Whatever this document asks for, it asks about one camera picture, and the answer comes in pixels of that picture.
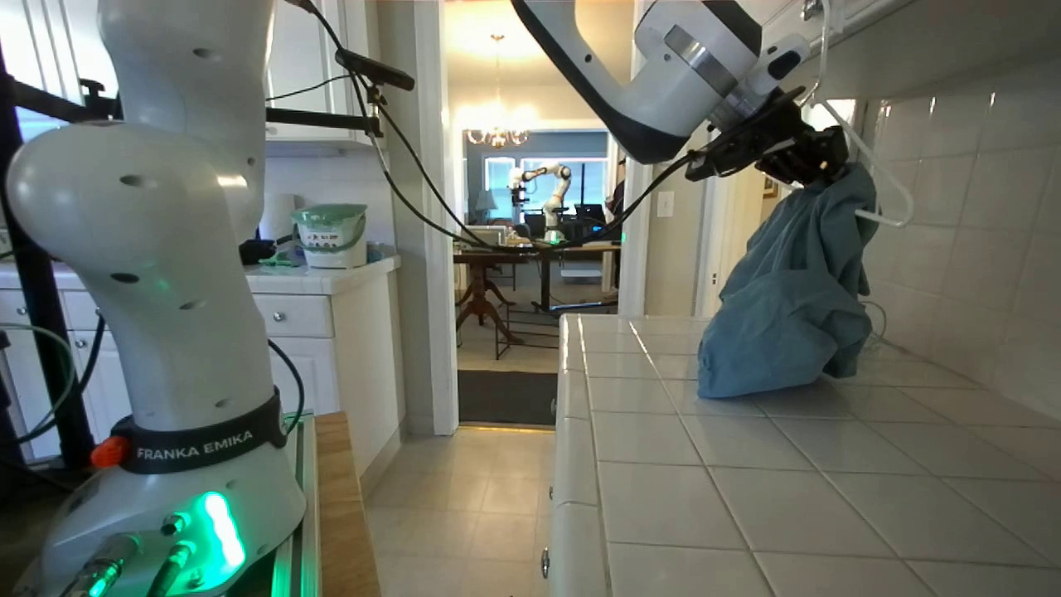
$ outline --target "green light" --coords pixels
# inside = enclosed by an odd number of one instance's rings
[[[245,551],[242,551],[229,502],[221,496],[206,496],[201,507],[206,507],[206,519],[211,525],[211,533],[221,544],[225,567],[229,572],[242,567],[245,563]]]
[[[111,588],[113,588],[113,581],[118,581],[118,573],[124,573],[124,567],[118,567],[118,563],[111,563],[111,567],[92,581],[92,588],[90,588],[87,597],[106,597]]]

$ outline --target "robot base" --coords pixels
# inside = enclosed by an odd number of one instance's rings
[[[273,445],[183,476],[106,470],[63,504],[21,594],[221,594],[303,514],[305,496]]]

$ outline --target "window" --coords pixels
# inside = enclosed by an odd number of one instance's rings
[[[570,187],[564,192],[564,205],[568,211],[574,205],[601,205],[606,203],[602,178],[606,178],[606,161],[564,161],[564,157],[534,157],[534,161],[484,161],[484,188],[480,188],[480,203],[479,210],[487,210],[484,220],[512,220],[515,205],[512,205],[512,177],[515,168],[537,168],[547,163],[564,163],[570,168]],[[556,177],[537,177],[532,178],[526,188],[526,203],[525,211],[542,211],[543,203],[554,195],[554,188],[559,187]]]

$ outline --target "doormat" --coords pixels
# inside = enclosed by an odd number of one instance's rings
[[[556,376],[526,371],[460,371],[460,420],[554,426]]]

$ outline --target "ceiling light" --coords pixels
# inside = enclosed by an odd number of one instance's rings
[[[526,128],[519,127],[519,116],[512,114],[501,95],[496,56],[504,50],[504,33],[491,33],[491,42],[494,42],[494,107],[480,107],[479,127],[467,127],[465,138],[470,145],[525,145]]]

